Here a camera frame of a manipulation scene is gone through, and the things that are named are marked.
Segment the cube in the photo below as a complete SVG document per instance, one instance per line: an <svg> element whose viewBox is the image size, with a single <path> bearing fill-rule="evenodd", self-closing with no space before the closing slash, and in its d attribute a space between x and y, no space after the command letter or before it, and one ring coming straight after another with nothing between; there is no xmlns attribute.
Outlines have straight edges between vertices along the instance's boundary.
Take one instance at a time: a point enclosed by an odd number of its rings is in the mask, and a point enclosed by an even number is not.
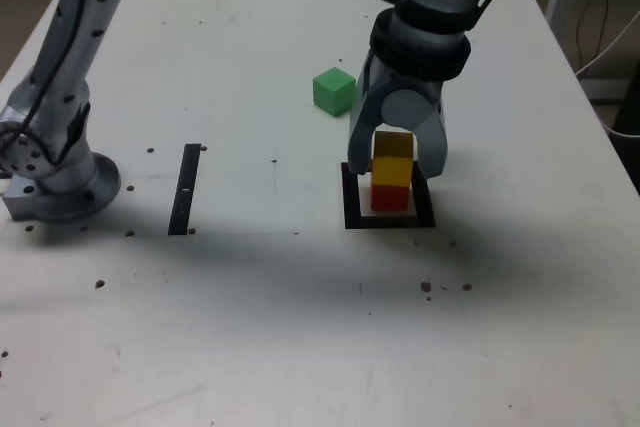
<svg viewBox="0 0 640 427"><path fill-rule="evenodd" d="M413 159L401 157L374 157L371 165L371 182L377 185L409 187Z"/></svg>
<svg viewBox="0 0 640 427"><path fill-rule="evenodd" d="M355 93L356 79L336 67L313 79L313 103L334 117L351 110Z"/></svg>
<svg viewBox="0 0 640 427"><path fill-rule="evenodd" d="M371 167L371 210L406 210L413 171L413 135L376 132Z"/></svg>
<svg viewBox="0 0 640 427"><path fill-rule="evenodd" d="M401 157L413 160L413 134L376 131L373 157Z"/></svg>
<svg viewBox="0 0 640 427"><path fill-rule="evenodd" d="M409 187L371 184L371 210L407 210L409 207Z"/></svg>

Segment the black tape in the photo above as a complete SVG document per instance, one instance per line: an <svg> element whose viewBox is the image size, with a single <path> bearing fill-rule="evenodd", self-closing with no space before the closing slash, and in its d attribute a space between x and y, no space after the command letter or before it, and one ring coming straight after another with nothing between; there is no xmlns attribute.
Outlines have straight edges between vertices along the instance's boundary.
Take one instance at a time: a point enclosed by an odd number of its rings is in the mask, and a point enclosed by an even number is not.
<svg viewBox="0 0 640 427"><path fill-rule="evenodd" d="M182 165L178 176L178 186L173 199L173 209L169 220L168 235L187 235L191 202L196 186L198 162L200 161L200 145L186 144L182 154Z"/></svg>

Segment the white table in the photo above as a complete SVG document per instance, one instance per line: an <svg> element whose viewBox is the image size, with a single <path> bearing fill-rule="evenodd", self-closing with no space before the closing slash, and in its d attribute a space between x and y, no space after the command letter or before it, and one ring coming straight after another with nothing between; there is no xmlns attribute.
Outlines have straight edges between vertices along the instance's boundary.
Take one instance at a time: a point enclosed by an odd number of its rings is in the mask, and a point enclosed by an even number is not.
<svg viewBox="0 0 640 427"><path fill-rule="evenodd" d="M445 87L437 229L344 230L311 79L358 75L386 7L122 1L88 78L121 193L87 232L0 209L0 425L638 425L640 202L534 0ZM192 142L197 234L168 237Z"/></svg>

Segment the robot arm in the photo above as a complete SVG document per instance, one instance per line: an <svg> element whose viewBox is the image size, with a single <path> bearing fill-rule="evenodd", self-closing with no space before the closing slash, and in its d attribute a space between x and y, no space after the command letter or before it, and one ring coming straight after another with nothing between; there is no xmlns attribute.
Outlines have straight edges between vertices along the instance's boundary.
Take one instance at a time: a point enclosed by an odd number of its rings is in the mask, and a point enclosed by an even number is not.
<svg viewBox="0 0 640 427"><path fill-rule="evenodd" d="M86 139L85 77L120 0L60 0L42 50L0 113L4 201L15 220L70 221L116 196L118 169Z"/></svg>
<svg viewBox="0 0 640 427"><path fill-rule="evenodd" d="M462 71L471 51L464 33L490 1L398 0L378 16L351 113L354 172L367 171L371 138L383 122L416 135L425 177L442 172L442 84ZM13 174L3 197L15 220L75 220L118 193L117 167L87 143L85 76L119 2L60 0L35 66L0 113L0 162Z"/></svg>
<svg viewBox="0 0 640 427"><path fill-rule="evenodd" d="M364 174L371 137L383 122L413 132L425 178L438 176L447 157L442 85L457 77L471 53L465 32L492 0L397 0L380 13L351 111L349 166Z"/></svg>

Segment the white cable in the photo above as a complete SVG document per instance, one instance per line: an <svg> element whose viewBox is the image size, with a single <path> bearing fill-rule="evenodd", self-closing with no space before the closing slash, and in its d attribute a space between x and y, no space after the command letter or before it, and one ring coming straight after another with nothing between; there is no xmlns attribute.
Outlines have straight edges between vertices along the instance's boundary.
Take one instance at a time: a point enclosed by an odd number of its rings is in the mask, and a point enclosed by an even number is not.
<svg viewBox="0 0 640 427"><path fill-rule="evenodd" d="M609 44L609 46L600 53L600 55L598 55L595 59L593 59L591 62L589 62L583 68L581 68L578 72L576 72L576 77L578 75L580 75L582 72L584 72L585 70L587 70L589 67L591 67L593 64L595 64L598 60L600 60L600 57L602 57L604 54L609 52L611 47L613 47L615 45L615 43L618 42L618 40L620 40L622 38L622 36L627 32L627 30L629 30L629 27L631 27L633 25L633 23L638 19L638 17L640 17L640 10L638 12L636 12L636 15L633 16L633 19L631 19L631 21L629 21L629 23L625 26L625 28L622 29L622 31L618 34L618 36L615 39L613 39L613 42L611 42ZM610 134L615 135L616 137L622 137L623 139L633 139L633 140L640 139L640 135L630 135L630 134L623 134L621 132L616 132L615 130L613 130L609 126L607 126L604 122L602 122L602 120L600 120L600 124L602 124L602 127L604 128L604 130L606 130Z"/></svg>
<svg viewBox="0 0 640 427"><path fill-rule="evenodd" d="M627 32L627 30L629 30L629 27L631 27L633 25L633 23L638 19L638 17L640 17L640 10L638 12L636 12L636 15L633 16L633 19L631 19L631 21L626 25L626 27L624 29L622 29L622 32L620 32L618 34L618 37L616 37L615 39L613 39L613 42L611 42L609 44L609 47L607 47L606 49L604 49L600 55L598 55L595 59L593 59L591 62L589 62L587 65L585 65L583 68L581 68L578 72L576 72L576 76L580 75L582 72L584 72L585 70L587 70L589 67L591 67L593 64L595 64L598 60L600 60L600 57L602 57L604 54L606 54L607 52L609 52L609 50L611 49L611 47L613 47L615 45L616 42L618 42L622 36Z"/></svg>

